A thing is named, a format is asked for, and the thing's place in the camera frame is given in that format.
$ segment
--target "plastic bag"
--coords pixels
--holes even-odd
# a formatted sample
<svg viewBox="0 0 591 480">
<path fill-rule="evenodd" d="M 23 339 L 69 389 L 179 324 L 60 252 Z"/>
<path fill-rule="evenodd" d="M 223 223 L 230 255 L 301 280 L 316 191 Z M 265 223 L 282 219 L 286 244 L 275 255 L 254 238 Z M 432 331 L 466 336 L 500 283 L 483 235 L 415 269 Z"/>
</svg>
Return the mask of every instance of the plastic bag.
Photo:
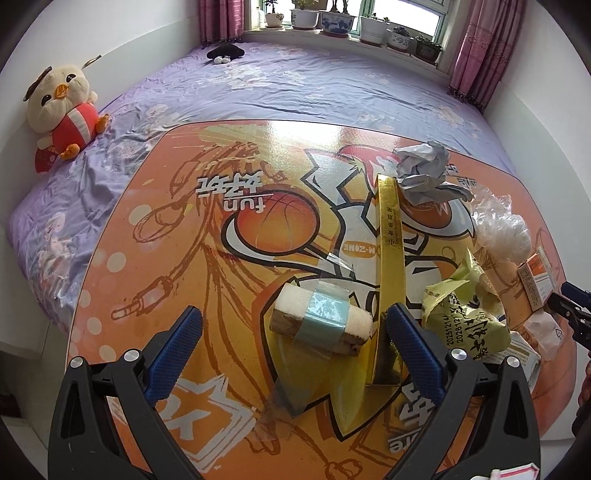
<svg viewBox="0 0 591 480">
<path fill-rule="evenodd" d="M 524 323 L 525 330 L 538 342 L 543 360 L 552 360 L 564 340 L 564 333 L 552 315 L 537 310 Z"/>
<path fill-rule="evenodd" d="M 531 237 L 521 215 L 511 213 L 511 197 L 495 197 L 482 185 L 472 188 L 468 205 L 478 241 L 498 261 L 522 264 L 530 256 Z"/>
</svg>

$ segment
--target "yellow box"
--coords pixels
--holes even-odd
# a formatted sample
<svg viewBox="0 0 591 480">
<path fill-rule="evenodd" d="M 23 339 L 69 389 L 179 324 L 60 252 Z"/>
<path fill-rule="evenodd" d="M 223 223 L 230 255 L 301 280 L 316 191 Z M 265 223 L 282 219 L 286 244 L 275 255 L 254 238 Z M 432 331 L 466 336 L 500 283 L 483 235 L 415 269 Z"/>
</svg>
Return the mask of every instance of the yellow box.
<svg viewBox="0 0 591 480">
<path fill-rule="evenodd" d="M 378 175 L 379 218 L 379 306 L 376 335 L 369 341 L 366 383 L 394 385 L 402 383 L 402 359 L 386 331 L 386 311 L 396 302 L 406 302 L 404 240 L 396 179 Z"/>
</svg>

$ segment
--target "flower pot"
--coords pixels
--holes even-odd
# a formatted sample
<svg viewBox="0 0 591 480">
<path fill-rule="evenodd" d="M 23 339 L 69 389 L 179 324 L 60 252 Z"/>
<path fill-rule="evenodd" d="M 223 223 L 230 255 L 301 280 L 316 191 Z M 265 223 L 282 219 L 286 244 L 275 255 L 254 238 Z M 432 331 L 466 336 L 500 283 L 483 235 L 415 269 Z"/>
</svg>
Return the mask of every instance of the flower pot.
<svg viewBox="0 0 591 480">
<path fill-rule="evenodd" d="M 283 24 L 283 14 L 266 14 L 265 20 L 269 28 L 281 28 Z"/>
<path fill-rule="evenodd" d="M 398 51 L 407 51 L 408 45 L 411 41 L 410 37 L 405 37 L 399 33 L 393 32 L 392 30 L 388 30 L 389 32 L 389 40 L 388 40 L 388 47 L 393 48 L 394 50 Z"/>
<path fill-rule="evenodd" d="M 322 12 L 323 33 L 332 37 L 348 38 L 355 18 L 355 15 Z"/>
<path fill-rule="evenodd" d="M 389 23 L 384 20 L 361 17 L 361 35 L 359 39 L 363 43 L 381 47 L 388 26 Z"/>
<path fill-rule="evenodd" d="M 296 8 L 291 11 L 291 26 L 294 30 L 314 30 L 318 23 L 319 12 Z"/>
<path fill-rule="evenodd" d="M 415 56 L 418 59 L 435 65 L 440 53 L 441 47 L 417 40 L 417 51 L 415 52 Z"/>
</svg>

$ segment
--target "orange table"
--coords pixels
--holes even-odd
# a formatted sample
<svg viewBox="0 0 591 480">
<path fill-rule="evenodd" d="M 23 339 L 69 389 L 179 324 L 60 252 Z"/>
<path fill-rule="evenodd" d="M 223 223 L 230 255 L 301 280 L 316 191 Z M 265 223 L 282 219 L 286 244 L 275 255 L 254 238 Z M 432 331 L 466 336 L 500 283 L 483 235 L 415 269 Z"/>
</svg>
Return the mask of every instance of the orange table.
<svg viewBox="0 0 591 480">
<path fill-rule="evenodd" d="M 170 327 L 188 304 L 206 320 L 204 335 L 177 386 L 158 410 L 207 478 L 285 480 L 382 478 L 425 423 L 432 405 L 412 384 L 359 387 L 350 360 L 335 359 L 289 438 L 256 420 L 274 380 L 289 374 L 288 340 L 269 331 L 272 304 L 286 281 L 318 278 L 347 288 L 375 314 L 379 293 L 373 180 L 392 175 L 392 149 L 417 142 L 367 130 L 289 121 L 191 124 L 166 134 L 138 170 L 99 241 L 74 316 L 69 357 L 113 361 Z M 450 181 L 478 181 L 510 194 L 515 213 L 543 245 L 561 283 L 556 248 L 519 180 L 452 153 Z M 425 285 L 447 278 L 469 247 L 498 289 L 509 324 L 531 314 L 515 266 L 496 265 L 476 246 L 458 200 L 403 203 L 407 304 L 419 316 Z M 344 275 L 329 253 L 352 265 Z M 544 433 L 569 401 L 575 378 L 570 339 L 543 364 L 534 404 Z M 352 397 L 364 391 L 361 403 Z M 113 414 L 130 457 L 145 463 L 116 401 Z M 444 466 L 472 428 L 473 401 Z"/>
</svg>

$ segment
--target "basketball graphic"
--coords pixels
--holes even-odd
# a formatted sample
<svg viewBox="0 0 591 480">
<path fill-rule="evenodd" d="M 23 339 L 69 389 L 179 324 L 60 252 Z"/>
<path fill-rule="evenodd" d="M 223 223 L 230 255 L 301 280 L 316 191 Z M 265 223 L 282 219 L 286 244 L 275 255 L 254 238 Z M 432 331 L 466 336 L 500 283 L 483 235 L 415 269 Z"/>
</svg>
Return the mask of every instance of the basketball graphic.
<svg viewBox="0 0 591 480">
<path fill-rule="evenodd" d="M 254 251 L 288 255 L 310 242 L 320 226 L 316 208 L 302 195 L 284 190 L 266 192 L 264 210 L 238 212 L 236 231 Z"/>
</svg>

